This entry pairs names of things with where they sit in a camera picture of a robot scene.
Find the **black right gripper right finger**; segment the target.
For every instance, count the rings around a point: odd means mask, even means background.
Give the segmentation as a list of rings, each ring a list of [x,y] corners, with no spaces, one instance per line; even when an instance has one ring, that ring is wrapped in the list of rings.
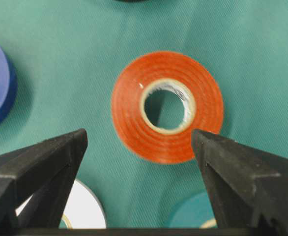
[[[192,147],[219,230],[288,234],[288,159],[196,129]]]

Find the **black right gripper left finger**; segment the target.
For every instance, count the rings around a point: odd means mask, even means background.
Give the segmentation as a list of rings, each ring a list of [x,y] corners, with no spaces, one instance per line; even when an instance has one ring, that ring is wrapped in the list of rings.
[[[87,149],[85,129],[0,155],[0,230],[57,228]]]

